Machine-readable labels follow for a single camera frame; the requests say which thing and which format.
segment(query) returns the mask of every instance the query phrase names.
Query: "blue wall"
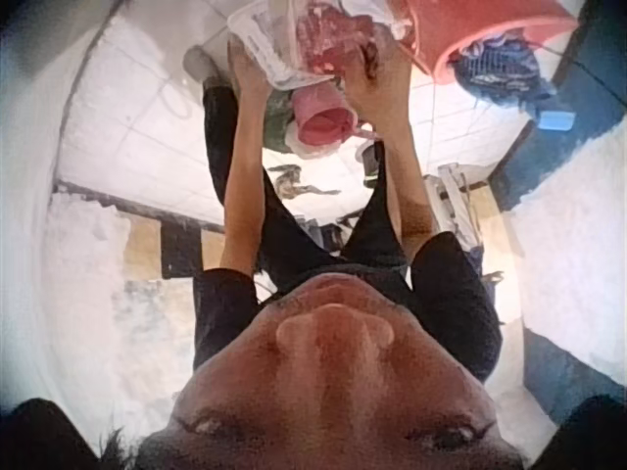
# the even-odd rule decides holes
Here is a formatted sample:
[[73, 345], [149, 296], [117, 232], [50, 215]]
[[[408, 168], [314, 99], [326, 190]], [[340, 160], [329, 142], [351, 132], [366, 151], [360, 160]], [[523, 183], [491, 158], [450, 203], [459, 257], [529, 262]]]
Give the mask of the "blue wall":
[[[627, 101], [624, 0], [588, 0], [582, 25], [573, 35], [574, 57]], [[565, 164], [573, 150], [603, 135], [622, 121], [625, 108], [579, 67], [571, 64], [558, 86], [559, 95], [577, 113], [570, 132], [533, 128], [527, 139], [490, 176], [490, 185], [502, 211], [520, 203], [548, 175]]]

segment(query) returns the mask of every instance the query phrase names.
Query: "white container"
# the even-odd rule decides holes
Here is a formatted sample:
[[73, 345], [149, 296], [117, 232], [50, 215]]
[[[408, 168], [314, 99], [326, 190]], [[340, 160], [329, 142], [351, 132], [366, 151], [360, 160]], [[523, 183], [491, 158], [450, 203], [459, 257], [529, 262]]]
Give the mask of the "white container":
[[333, 78], [297, 70], [281, 58], [281, 48], [293, 44], [290, 28], [272, 20], [268, 0], [259, 0], [228, 17], [228, 28], [237, 34], [278, 90], [293, 90]]

